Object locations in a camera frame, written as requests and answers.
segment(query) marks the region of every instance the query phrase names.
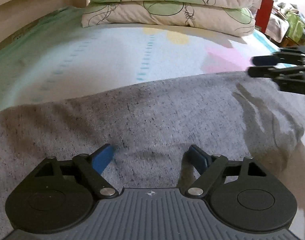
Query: mattress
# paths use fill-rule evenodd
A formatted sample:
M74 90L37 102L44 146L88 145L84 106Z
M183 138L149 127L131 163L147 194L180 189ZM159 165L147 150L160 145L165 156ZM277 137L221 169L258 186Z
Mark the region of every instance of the mattress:
M178 26L82 28L82 14L72 7L54 12L0 51L0 110L140 82L244 71L251 57L278 50L257 31L240 38Z

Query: crosshair symbol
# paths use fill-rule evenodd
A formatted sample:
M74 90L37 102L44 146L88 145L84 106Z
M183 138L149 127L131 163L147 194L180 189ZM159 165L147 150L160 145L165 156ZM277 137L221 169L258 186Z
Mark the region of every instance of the crosshair symbol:
M154 191L151 190L151 191L147 192L146 194L149 195L149 196L153 196L153 195L156 194L156 192L154 192Z

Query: gray blanket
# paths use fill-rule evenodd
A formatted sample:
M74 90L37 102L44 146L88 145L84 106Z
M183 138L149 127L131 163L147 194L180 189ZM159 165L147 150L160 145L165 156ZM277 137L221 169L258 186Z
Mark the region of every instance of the gray blanket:
M12 227L7 196L46 156L59 160L111 143L103 176L122 187L187 188L195 179L183 153L196 144L232 160L286 167L305 129L305 96L279 92L245 73L210 74L124 87L83 98L0 112L0 238Z

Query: silver screw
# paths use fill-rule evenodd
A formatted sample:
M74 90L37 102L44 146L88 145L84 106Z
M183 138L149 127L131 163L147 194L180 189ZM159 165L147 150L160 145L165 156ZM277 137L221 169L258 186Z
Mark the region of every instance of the silver screw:
M116 193L116 191L111 187L105 187L100 190L100 194L103 196L112 196Z
M203 194L203 192L204 191L198 187L192 187L192 188L188 189L188 193L193 196L200 196Z

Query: bed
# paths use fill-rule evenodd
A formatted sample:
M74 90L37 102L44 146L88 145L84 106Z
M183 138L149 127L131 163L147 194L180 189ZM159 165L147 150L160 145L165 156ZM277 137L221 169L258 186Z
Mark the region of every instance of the bed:
M180 26L114 24L82 28L82 7L87 3L0 0L0 111L144 82L245 71L251 57L278 50L259 31L235 37ZM293 173L301 169L299 165L305 165L305 135L302 140L296 148L300 158L293 157L280 179L299 202L291 229L303 239L304 185L295 184L293 179ZM300 180L305 172L296 176L295 181Z

